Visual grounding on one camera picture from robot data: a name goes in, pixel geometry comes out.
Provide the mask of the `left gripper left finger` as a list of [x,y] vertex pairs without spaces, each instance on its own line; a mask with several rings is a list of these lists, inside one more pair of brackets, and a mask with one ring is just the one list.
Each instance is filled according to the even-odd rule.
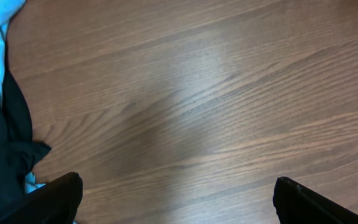
[[0,224],[72,224],[82,198],[82,178],[69,172],[0,210]]

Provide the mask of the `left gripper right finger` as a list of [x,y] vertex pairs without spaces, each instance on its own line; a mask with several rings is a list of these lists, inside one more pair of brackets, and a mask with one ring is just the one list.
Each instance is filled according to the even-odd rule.
[[277,179],[273,205],[281,224],[358,224],[358,214],[288,177]]

